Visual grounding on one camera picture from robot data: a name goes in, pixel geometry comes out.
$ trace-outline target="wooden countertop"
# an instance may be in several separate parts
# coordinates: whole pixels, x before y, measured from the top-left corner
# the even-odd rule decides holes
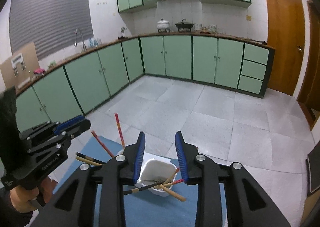
[[[120,40],[115,40],[113,42],[107,43],[107,44],[101,44],[98,47],[95,48],[90,48],[87,49],[86,51],[83,51],[81,53],[78,54],[74,54],[64,60],[61,60],[59,62],[57,62],[57,65],[53,68],[48,69],[43,76],[40,76],[36,79],[34,79],[33,81],[25,84],[22,88],[20,89],[16,89],[16,95],[17,97],[22,94],[25,90],[27,90],[30,86],[32,86],[34,83],[38,82],[40,79],[42,79],[43,77],[45,77],[46,75],[50,74],[51,72],[55,71],[56,69],[62,67],[63,65],[68,64],[69,62],[85,56],[87,54],[90,54],[92,52],[95,52],[97,50],[103,49],[107,46],[111,46],[114,45],[116,43],[120,43],[126,40],[130,40],[130,39],[135,39],[135,38],[140,38],[140,37],[152,37],[152,36],[170,36],[170,35],[187,35],[187,36],[203,36],[203,37],[212,37],[212,38],[221,38],[221,39],[230,39],[230,40],[236,40],[236,41],[240,41],[240,42],[244,42],[244,43],[249,43],[252,45],[256,45],[265,49],[274,49],[273,47],[269,46],[269,45],[263,45],[259,42],[256,42],[252,39],[247,39],[247,38],[241,38],[241,37],[235,37],[235,36],[230,36],[230,35],[216,35],[216,34],[209,34],[209,33],[196,33],[196,32],[170,32],[170,33],[149,33],[149,34],[140,34],[140,35],[134,35],[128,38],[124,38],[124,39],[120,39]]]

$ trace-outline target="pot lid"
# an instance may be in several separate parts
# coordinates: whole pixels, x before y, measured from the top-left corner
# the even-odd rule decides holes
[[[159,20],[157,23],[158,23],[158,24],[167,24],[167,23],[169,23],[169,21],[164,20],[164,19],[161,19],[161,20]]]
[[[183,19],[181,22],[177,22],[176,24],[191,25],[191,24],[193,24],[193,23],[187,22],[186,19]]]

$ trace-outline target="blue mat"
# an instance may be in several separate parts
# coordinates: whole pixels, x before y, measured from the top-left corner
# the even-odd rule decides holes
[[[105,139],[103,137],[100,137],[100,140],[108,147],[108,149],[110,149],[113,154],[117,154],[122,149],[122,146],[114,141]],[[81,153],[105,162],[110,159],[110,156],[93,137],[82,149]],[[171,159],[171,163],[179,166],[176,159]],[[55,190],[57,190],[81,164],[82,162],[80,161],[74,161]],[[181,174],[179,172],[176,179],[180,178]],[[187,186],[186,184],[181,183],[173,186],[172,190],[184,196],[187,200],[185,202],[180,202],[172,196],[161,197],[154,195],[147,190],[124,196],[126,225],[128,227],[194,227],[196,221],[198,186]],[[98,226],[100,192],[101,185],[99,185],[97,190],[94,226]],[[220,184],[220,194],[222,203],[222,222],[224,224],[227,214],[227,207],[223,184]]]

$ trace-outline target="black pot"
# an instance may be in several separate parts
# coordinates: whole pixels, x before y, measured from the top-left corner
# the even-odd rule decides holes
[[[187,22],[185,19],[183,19],[181,22],[176,23],[178,31],[183,31],[184,29],[191,31],[193,25],[193,23]]]

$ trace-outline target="cooking pot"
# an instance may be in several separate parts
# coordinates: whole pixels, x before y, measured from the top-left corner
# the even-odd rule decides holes
[[[179,32],[182,32],[184,29],[191,32],[191,28],[193,27],[193,23],[187,22],[183,19],[181,22],[176,23],[176,27],[178,28]]]
[[[169,21],[161,19],[157,22],[158,32],[170,32]]]

